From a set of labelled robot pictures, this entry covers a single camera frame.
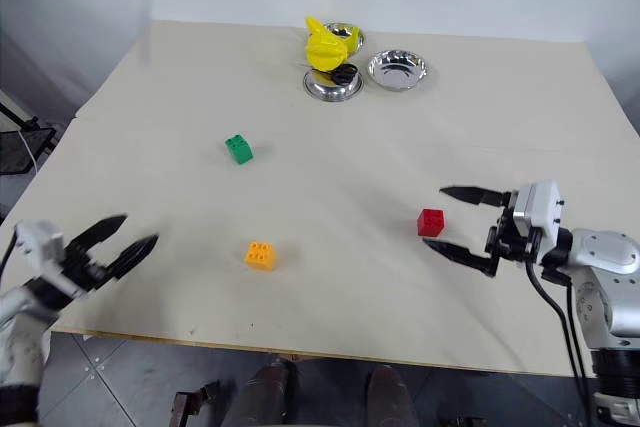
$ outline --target orange lego block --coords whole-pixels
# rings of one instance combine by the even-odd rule
[[[273,270],[273,264],[276,260],[276,251],[271,244],[262,244],[260,242],[251,242],[249,251],[244,261],[249,267],[258,270]]]

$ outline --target tabletop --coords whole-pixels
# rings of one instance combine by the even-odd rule
[[[240,43],[246,69],[236,54],[223,62],[234,75],[220,59],[205,75],[213,51],[223,59],[233,51],[234,32],[251,32]],[[368,82],[358,97],[325,104],[302,89],[300,45],[288,47],[303,43],[296,29],[155,24],[148,58],[134,47],[0,227],[0,245],[25,218],[54,220],[72,238],[126,212],[95,249],[103,262],[159,233],[140,266],[72,304],[56,328],[569,375],[557,318],[522,268],[503,262],[489,279],[452,264],[424,246],[416,219],[423,208],[443,209],[442,237],[481,252],[498,211],[438,189],[553,178],[567,200],[563,226],[640,238],[629,208],[640,186],[638,141],[584,46],[370,37],[375,48],[415,45],[435,72],[431,83],[391,93]],[[468,83],[456,87],[448,72],[461,79],[459,70]],[[236,133],[254,150],[241,166],[224,145]],[[273,272],[244,264],[252,241],[273,244]],[[30,275],[14,254],[3,290]]]

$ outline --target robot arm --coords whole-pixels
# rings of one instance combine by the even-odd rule
[[[473,255],[448,242],[424,239],[425,243],[489,277],[496,275],[503,258],[524,262],[528,274],[533,264],[539,264],[544,280],[573,288],[578,319],[599,382],[599,392],[594,394],[596,413],[610,425],[640,426],[640,245],[617,232],[561,228],[564,200],[552,181],[505,193],[461,186],[441,191],[464,202],[503,208],[497,225],[489,230],[485,252],[490,256]],[[531,277],[532,272],[531,282],[544,297],[544,289]],[[545,300],[558,312],[560,308],[552,299]],[[559,315],[574,367],[561,310]],[[579,354],[575,336],[574,344]],[[586,381],[582,385],[579,391],[588,407]]]
[[[153,250],[157,235],[125,249],[108,266],[91,260],[89,249],[113,235],[126,216],[101,220],[64,247],[51,222],[20,222],[11,249],[22,251],[38,275],[0,296],[0,425],[35,425],[42,380],[42,336],[74,299],[120,279]]]

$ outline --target floor tile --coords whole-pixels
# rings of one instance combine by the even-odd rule
[[[584,420],[584,409],[572,377],[512,375],[519,385],[568,420]],[[590,388],[595,389],[592,380]]]
[[[569,422],[507,374],[437,369],[415,399],[422,425],[481,417],[493,425],[567,427]]]
[[[132,427],[100,377],[91,374],[41,419],[43,427]]]
[[[137,427],[168,425],[177,391],[193,391],[219,380],[229,395],[273,358],[260,352],[241,352],[126,341],[98,369]],[[215,419],[203,409],[189,427],[211,425]]]
[[[420,367],[418,365],[405,365],[405,364],[389,364],[394,369],[396,369],[400,376],[402,377],[403,382],[409,389],[409,393],[413,398],[415,398],[422,386],[427,381],[427,378],[436,368],[432,367]]]
[[[80,334],[74,334],[73,337],[93,365],[104,362],[124,342],[124,339],[115,337],[92,336],[86,340]]]
[[[297,387],[289,420],[298,424],[363,425],[368,362],[340,359],[296,364]]]
[[[89,376],[91,364],[71,334],[51,334],[51,354],[40,388],[40,417],[47,415],[62,399]]]

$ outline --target shoe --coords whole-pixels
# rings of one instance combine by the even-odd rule
[[[288,380],[289,369],[282,362],[260,369],[233,401],[221,427],[281,424]]]
[[[373,371],[367,388],[367,427],[418,427],[407,386],[389,365]]]

